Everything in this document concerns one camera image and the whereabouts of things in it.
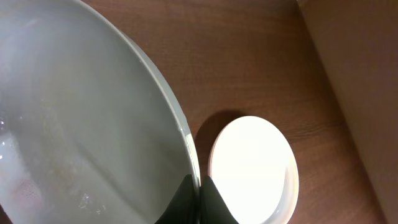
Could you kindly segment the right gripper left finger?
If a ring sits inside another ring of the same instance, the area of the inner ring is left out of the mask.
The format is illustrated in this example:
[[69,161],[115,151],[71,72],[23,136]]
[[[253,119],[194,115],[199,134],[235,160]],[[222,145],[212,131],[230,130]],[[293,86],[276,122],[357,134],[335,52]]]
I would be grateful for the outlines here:
[[193,177],[186,175],[165,212],[155,224],[194,224],[197,221],[197,196]]

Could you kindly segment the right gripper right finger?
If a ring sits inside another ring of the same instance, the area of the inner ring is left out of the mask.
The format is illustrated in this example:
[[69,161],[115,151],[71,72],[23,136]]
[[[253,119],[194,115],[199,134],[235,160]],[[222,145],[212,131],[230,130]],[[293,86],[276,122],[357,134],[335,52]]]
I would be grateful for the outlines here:
[[238,224],[209,176],[200,187],[200,216],[203,224]]

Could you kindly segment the pale green plate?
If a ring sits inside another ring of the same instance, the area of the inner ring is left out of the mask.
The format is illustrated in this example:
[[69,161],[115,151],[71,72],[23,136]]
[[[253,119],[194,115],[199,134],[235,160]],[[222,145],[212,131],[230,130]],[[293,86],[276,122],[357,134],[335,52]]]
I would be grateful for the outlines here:
[[1,2],[1,207],[12,223],[155,223],[199,168],[165,78],[82,1]]

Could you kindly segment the white pinkish plate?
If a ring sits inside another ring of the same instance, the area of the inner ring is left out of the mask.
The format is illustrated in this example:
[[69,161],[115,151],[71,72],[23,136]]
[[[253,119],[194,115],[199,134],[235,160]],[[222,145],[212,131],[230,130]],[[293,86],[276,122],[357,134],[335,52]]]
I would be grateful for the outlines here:
[[287,224],[299,196],[292,148],[266,119],[242,116],[228,123],[212,145],[208,175],[238,223]]

